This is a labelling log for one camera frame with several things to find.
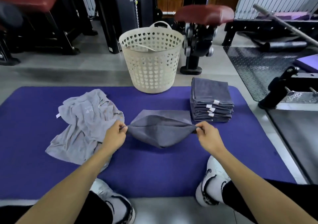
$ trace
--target hand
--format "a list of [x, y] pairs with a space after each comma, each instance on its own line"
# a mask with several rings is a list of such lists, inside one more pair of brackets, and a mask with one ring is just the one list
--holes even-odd
[[197, 136], [201, 146], [208, 151], [213, 157], [218, 155], [223, 150], [226, 150], [218, 129], [208, 124], [206, 121], [196, 125]]
[[102, 148], [107, 149], [113, 154], [119, 149], [125, 141], [128, 127], [121, 121], [117, 120], [107, 131], [103, 141]]

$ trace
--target forearm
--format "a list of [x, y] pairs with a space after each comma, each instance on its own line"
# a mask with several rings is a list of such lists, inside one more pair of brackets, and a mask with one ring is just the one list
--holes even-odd
[[110, 155], [106, 149], [100, 149], [45, 194], [17, 223], [74, 223], [90, 187]]
[[259, 177], [229, 151], [214, 156], [244, 198], [254, 218], [263, 223], [318, 223], [280, 190]]

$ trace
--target stack of folded towels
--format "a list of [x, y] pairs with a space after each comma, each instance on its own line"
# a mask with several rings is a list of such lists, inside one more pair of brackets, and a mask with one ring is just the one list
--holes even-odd
[[233, 101], [227, 82], [194, 77], [191, 83], [191, 112], [194, 121], [228, 122]]

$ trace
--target black pants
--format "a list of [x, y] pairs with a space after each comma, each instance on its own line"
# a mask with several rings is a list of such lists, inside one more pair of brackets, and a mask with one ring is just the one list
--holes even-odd
[[[318, 204], [308, 201], [309, 199], [318, 199], [318, 185], [297, 185], [275, 180], [266, 181], [291, 198], [313, 218], [318, 220]], [[232, 181], [224, 186], [222, 198], [226, 205], [232, 207], [234, 210], [256, 223], [255, 218]], [[1, 223], [14, 224], [30, 208], [31, 206], [0, 207]], [[111, 224], [113, 222], [112, 212], [102, 199], [90, 191], [75, 224], [99, 223], [101, 220], [103, 220], [103, 223], [105, 224]]]
[[[310, 201], [317, 200], [318, 185], [298, 185], [267, 179], [266, 181], [291, 198], [298, 206], [303, 208], [309, 215], [318, 221], [318, 204], [316, 201]], [[232, 181], [224, 186], [222, 198], [226, 205], [232, 207], [252, 222], [257, 223]]]
[[[4, 206], [0, 207], [0, 223], [14, 224], [24, 215], [32, 206]], [[103, 223], [111, 224], [113, 214], [109, 206], [90, 191], [86, 201], [80, 211], [75, 224]]]

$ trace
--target metal bolt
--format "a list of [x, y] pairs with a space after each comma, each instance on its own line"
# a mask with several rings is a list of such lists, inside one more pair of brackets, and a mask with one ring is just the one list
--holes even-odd
[[285, 86], [285, 89], [286, 89], [286, 91], [287, 91], [287, 96], [292, 96], [292, 95], [295, 94], [294, 91], [291, 91], [291, 90], [290, 90], [288, 87], [286, 87], [286, 86]]
[[312, 87], [310, 87], [309, 89], [313, 92], [314, 97], [318, 96], [318, 92], [315, 89], [313, 89]]

